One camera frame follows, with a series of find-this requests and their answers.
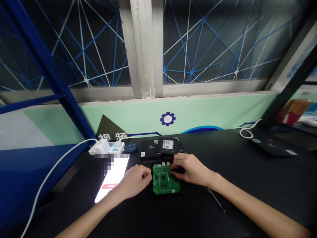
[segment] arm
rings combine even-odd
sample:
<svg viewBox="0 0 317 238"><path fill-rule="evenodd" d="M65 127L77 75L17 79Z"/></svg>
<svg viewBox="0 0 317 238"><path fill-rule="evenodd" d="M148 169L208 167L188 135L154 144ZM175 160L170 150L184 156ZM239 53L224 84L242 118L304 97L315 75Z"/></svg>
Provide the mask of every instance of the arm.
<svg viewBox="0 0 317 238"><path fill-rule="evenodd" d="M116 188L94 205L56 238L86 238L98 223L122 201L140 193L152 180L151 170L143 165L129 169Z"/></svg>
<svg viewBox="0 0 317 238"><path fill-rule="evenodd" d="M264 202L233 185L220 174L205 167L194 155L178 153L174 156L171 169L181 166L184 174L172 172L181 180L206 186L224 196L241 212L250 218L269 237L310 237L311 233L296 221L290 219Z"/></svg>

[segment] blue gear logo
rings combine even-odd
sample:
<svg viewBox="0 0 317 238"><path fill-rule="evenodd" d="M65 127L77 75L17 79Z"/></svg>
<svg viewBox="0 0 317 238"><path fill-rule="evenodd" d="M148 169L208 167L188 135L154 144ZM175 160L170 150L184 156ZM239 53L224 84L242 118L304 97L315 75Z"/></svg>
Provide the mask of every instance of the blue gear logo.
<svg viewBox="0 0 317 238"><path fill-rule="evenodd" d="M162 122L162 125L169 126L174 123L176 120L176 117L174 116L174 113L167 112L166 114L162 114L162 118L160 121Z"/></svg>

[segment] circuit board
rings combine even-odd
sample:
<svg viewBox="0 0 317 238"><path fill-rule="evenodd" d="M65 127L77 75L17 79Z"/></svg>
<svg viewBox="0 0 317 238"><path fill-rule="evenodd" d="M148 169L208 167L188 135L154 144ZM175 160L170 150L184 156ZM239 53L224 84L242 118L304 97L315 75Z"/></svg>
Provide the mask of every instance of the circuit board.
<svg viewBox="0 0 317 238"><path fill-rule="evenodd" d="M180 193L182 185L180 181L171 175L171 164L169 162L155 164L153 169L153 192L156 195L168 193Z"/></svg>

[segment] white cable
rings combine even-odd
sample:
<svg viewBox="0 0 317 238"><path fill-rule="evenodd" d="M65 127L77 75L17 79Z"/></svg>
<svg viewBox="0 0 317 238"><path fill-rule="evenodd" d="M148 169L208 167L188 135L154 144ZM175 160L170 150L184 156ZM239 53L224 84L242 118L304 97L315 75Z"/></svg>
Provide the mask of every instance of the white cable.
<svg viewBox="0 0 317 238"><path fill-rule="evenodd" d="M210 192L212 194L212 196L214 197L214 199L216 200L216 202L218 203L218 205L221 207L221 209L223 210L224 213L226 213L226 211L224 210L224 208L222 207L222 205L220 204L220 202L218 202L217 198L215 197L215 195L212 193L212 191L210 190L210 188L204 186L208 192Z"/></svg>
<svg viewBox="0 0 317 238"><path fill-rule="evenodd" d="M135 137L124 137L124 138L121 138L121 139L119 139L119 140L117 140L116 142L115 142L115 144L114 144L114 146L120 146L121 145L121 141L123 140L123 139L134 139Z"/></svg>
<svg viewBox="0 0 317 238"><path fill-rule="evenodd" d="M251 126L251 127L247 127L247 128L237 127L237 129L238 129L238 128L241 129L241 130L239 131L240 136L242 136L243 138L246 138L246 139L252 139L252 138L253 138L253 134L252 134L251 131L248 131L248 129L254 128L260 120L262 120L262 119L257 120L257 121L254 123L254 125ZM250 134L249 137L246 137L246 136L242 135L242 131L244 131L244 130Z"/></svg>
<svg viewBox="0 0 317 238"><path fill-rule="evenodd" d="M66 155L68 155L69 152L71 152L73 149L75 149L75 148L76 148L77 146L79 146L80 144L82 144L82 143L84 143L84 142L87 142L87 141L89 141L89 140L95 140L96 143L99 143L99 141L97 141L96 139L87 139L87 140L84 140L84 141L78 143L78 144L75 145L73 148L71 148L69 151L67 151L67 152L56 162L56 164L53 166L53 168L51 168L51 170L49 171L49 173L46 175L45 179L43 180L43 182L42 182L42 184L41 184L41 186L40 186L40 188L39 188L39 190L37 191L37 194L36 194L36 196L35 196L34 203L33 203L33 207L32 207L32 211L31 211L31 215L30 215L30 218L29 218L29 220L28 220L28 222L27 222L27 224L26 224L26 227L25 227L25 229L24 229L24 231L23 231L23 233L22 233L22 235L21 235L21 238L24 237L24 235L25 235L27 229L29 228L29 225L30 225L31 220L32 220L33 215L34 215L34 211L35 211L37 199L39 198L40 192L41 192L41 190L42 190L42 188L43 188L43 186L44 186L46 180L47 180L48 177L50 176L50 174L53 172L53 170L54 170L55 167L59 164L59 162L60 162Z"/></svg>

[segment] smartphone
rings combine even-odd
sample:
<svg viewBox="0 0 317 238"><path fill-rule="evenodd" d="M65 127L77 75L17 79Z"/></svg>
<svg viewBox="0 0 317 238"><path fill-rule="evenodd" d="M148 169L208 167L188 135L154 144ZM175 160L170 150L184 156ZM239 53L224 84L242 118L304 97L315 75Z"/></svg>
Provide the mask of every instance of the smartphone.
<svg viewBox="0 0 317 238"><path fill-rule="evenodd" d="M110 171L107 172L99 192L96 196L95 203L98 203L104 198L112 189L114 189L122 180L126 168L129 163L129 158L114 158L113 164L111 165Z"/></svg>

